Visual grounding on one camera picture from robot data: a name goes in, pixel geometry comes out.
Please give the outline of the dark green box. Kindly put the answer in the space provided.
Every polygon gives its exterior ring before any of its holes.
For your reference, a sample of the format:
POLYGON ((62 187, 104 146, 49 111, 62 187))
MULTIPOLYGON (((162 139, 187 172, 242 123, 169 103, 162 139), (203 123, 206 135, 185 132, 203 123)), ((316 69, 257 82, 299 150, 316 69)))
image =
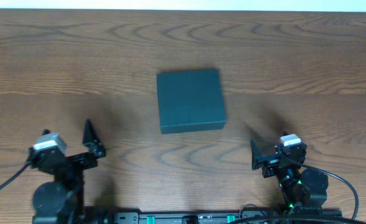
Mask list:
POLYGON ((223 129, 227 116, 219 70, 187 70, 157 74, 162 134, 223 129))

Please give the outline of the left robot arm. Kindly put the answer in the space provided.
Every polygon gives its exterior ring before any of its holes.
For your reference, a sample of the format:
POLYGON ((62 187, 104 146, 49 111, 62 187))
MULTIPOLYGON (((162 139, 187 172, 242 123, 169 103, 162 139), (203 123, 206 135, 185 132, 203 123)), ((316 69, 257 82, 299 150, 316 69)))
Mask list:
POLYGON ((33 223, 82 223, 85 219, 84 171, 98 166, 106 148, 87 119, 82 145, 86 152, 67 156, 67 145, 59 133, 44 130, 29 149, 30 166, 53 176, 40 185, 32 197, 33 223))

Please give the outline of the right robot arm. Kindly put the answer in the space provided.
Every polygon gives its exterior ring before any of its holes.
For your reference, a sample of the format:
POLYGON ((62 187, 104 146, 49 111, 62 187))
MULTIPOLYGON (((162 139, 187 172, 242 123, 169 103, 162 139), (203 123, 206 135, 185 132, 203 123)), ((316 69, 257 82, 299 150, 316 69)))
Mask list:
POLYGON ((252 170, 261 169, 264 178, 276 177, 287 204, 287 214, 322 215, 329 182, 326 174, 305 169, 307 145, 295 134, 285 133, 275 146, 275 153, 264 156, 258 145, 250 141, 252 170))

